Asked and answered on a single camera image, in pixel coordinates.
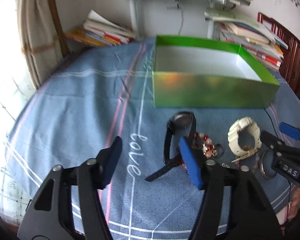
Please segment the silver bangle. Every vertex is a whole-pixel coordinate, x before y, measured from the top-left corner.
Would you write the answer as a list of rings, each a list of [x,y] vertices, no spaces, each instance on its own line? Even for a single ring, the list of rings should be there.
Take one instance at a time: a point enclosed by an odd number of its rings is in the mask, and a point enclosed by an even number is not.
[[[273,152],[270,150],[264,150],[258,161],[258,170],[261,177],[265,180],[271,180],[276,177],[277,172],[272,169],[273,164]]]

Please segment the cream white wristwatch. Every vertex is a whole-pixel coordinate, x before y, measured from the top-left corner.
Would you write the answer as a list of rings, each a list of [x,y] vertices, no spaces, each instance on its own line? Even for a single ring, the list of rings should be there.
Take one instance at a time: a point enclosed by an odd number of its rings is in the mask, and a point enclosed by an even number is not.
[[[235,155],[232,163],[252,157],[261,146],[261,130],[251,117],[236,120],[228,131],[228,145]]]

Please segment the dark wooden headboard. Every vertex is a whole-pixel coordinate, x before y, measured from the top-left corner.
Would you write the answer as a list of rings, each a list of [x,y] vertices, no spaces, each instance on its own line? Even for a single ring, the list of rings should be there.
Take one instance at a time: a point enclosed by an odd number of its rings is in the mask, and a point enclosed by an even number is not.
[[[300,40],[282,24],[261,12],[258,13],[257,20],[263,24],[270,24],[271,31],[288,45],[287,49],[280,47],[284,57],[280,74],[300,100]]]

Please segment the blue striped bedsheet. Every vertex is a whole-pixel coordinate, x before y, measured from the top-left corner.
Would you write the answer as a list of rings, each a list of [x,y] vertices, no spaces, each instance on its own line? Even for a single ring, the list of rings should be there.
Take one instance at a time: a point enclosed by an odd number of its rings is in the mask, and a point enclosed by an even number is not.
[[[280,87],[266,108],[155,107],[154,44],[88,49],[22,110],[6,150],[32,198],[19,239],[283,239],[276,214],[298,187],[279,173],[261,177],[264,144],[232,163],[228,131],[248,116],[300,148],[279,130],[281,122],[300,126],[299,100],[269,70]],[[96,158],[117,136],[122,153],[99,190]],[[205,156],[203,190],[190,181],[181,137]]]

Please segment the right stack of books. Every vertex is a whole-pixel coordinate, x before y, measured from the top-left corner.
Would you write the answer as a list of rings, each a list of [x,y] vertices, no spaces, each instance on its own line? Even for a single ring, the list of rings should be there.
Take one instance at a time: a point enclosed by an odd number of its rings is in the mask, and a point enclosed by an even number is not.
[[[265,25],[248,16],[219,9],[207,9],[205,19],[214,23],[215,38],[242,46],[264,66],[280,70],[285,59],[282,50],[289,46]]]

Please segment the stack of books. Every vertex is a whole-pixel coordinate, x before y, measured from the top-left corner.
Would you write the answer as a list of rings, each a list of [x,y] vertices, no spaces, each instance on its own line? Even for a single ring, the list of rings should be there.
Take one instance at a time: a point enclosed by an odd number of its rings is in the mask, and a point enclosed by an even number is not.
[[[129,44],[137,34],[124,25],[117,25],[91,10],[81,26],[64,33],[66,38],[95,47]]]
[[[265,25],[248,16],[219,9],[207,9],[205,19],[214,23],[215,38],[242,46],[264,66],[280,70],[285,59],[282,50],[289,46]]]

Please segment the green cardboard box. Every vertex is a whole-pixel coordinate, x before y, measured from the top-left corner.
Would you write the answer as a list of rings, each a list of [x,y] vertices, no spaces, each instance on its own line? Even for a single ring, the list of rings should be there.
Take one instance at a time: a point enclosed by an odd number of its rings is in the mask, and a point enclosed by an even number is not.
[[[153,60],[155,107],[266,108],[279,83],[242,46],[158,35]]]

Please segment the beige curtain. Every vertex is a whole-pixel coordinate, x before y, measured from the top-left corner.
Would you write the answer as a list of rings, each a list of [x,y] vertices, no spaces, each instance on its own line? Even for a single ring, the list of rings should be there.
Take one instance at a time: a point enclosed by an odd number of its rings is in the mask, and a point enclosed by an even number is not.
[[[69,53],[56,0],[17,0],[21,51],[35,89]]]

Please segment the left stack of books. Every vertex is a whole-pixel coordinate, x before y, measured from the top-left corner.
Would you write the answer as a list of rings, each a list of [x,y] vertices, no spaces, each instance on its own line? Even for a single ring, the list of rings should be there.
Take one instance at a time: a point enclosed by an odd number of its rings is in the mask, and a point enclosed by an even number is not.
[[[117,25],[91,10],[81,26],[64,33],[66,38],[95,47],[129,44],[137,34],[124,25]]]

